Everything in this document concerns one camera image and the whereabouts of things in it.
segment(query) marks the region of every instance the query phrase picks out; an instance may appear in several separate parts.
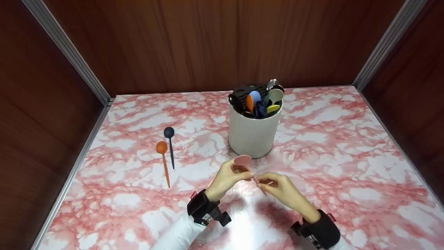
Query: pink marble table surface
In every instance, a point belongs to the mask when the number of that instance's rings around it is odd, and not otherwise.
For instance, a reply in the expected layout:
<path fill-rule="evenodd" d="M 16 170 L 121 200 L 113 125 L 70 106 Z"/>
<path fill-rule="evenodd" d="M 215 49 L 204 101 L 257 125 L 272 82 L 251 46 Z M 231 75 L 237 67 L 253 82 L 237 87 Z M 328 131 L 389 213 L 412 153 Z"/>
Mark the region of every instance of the pink marble table surface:
<path fill-rule="evenodd" d="M 153 246 L 236 156 L 227 94 L 117 96 L 39 249 Z M 354 87 L 287 89 L 284 102 L 273 149 L 253 160 L 257 175 L 288 175 L 357 249 L 444 248 L 443 211 Z M 155 151 L 167 126 L 176 131 L 170 189 Z M 300 216 L 254 182 L 236 184 L 221 207 L 232 222 L 211 224 L 190 249 L 307 249 L 288 233 Z"/>

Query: utensil holder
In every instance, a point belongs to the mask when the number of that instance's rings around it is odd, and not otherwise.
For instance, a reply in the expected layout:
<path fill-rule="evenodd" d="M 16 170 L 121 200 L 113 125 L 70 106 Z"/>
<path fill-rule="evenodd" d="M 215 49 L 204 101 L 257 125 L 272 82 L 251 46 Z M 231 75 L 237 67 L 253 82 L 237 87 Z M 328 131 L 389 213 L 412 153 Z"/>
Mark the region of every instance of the utensil holder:
<path fill-rule="evenodd" d="M 274 136 L 281 118 L 283 102 L 279 110 L 265 119 L 247 118 L 230 105 L 228 144 L 238 155 L 261 158 L 273 147 Z"/>

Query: pink spoon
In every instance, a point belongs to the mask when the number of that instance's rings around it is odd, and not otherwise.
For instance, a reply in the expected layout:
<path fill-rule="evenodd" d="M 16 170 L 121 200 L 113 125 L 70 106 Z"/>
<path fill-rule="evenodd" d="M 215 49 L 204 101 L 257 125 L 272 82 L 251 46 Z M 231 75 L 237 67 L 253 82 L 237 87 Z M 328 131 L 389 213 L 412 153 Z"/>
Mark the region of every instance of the pink spoon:
<path fill-rule="evenodd" d="M 233 163 L 235 165 L 244 166 L 244 167 L 247 168 L 248 171 L 251 171 L 251 169 L 250 169 L 251 157 L 248 156 L 248 155 L 239 155 L 238 157 L 236 157 L 234 159 Z M 253 176 L 253 181 L 256 184 L 259 184 L 259 181 L 258 181 L 258 179 L 255 176 Z M 260 189 L 260 190 L 264 193 L 265 196 L 267 196 L 267 193 L 264 190 L 262 190 L 262 189 Z"/>

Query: wrist device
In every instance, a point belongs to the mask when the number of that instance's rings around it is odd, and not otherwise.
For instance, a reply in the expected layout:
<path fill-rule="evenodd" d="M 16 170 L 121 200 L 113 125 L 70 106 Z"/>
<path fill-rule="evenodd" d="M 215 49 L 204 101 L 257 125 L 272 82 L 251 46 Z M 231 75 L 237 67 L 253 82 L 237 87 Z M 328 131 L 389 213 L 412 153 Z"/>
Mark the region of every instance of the wrist device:
<path fill-rule="evenodd" d="M 320 209 L 318 211 L 321 213 L 319 221 L 309 224 L 305 219 L 302 219 L 302 225 L 295 222 L 291 226 L 291 230 L 298 236 L 309 239 L 316 249 L 329 249 L 339 242 L 341 233 L 328 215 Z"/>
<path fill-rule="evenodd" d="M 191 201 L 186 206 L 188 210 L 188 215 L 194 218 L 194 222 L 207 226 L 210 221 L 215 220 L 225 226 L 231 221 L 228 213 L 221 212 L 219 209 L 219 202 L 211 202 L 206 194 L 205 189 L 200 191 L 196 196 L 194 196 Z"/>

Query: person's left hand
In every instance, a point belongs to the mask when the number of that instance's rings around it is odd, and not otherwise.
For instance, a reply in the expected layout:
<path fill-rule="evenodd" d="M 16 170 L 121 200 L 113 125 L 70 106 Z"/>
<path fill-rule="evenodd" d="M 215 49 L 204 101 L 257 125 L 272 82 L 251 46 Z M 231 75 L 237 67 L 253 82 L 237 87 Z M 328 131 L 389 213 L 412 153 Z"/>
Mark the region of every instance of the person's left hand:
<path fill-rule="evenodd" d="M 251 181 L 254 176 L 253 172 L 248 171 L 244 166 L 234 165 L 233 162 L 234 159 L 231 159 L 222 163 L 213 182 L 205 190 L 205 194 L 210 201 L 219 201 L 238 181 Z"/>

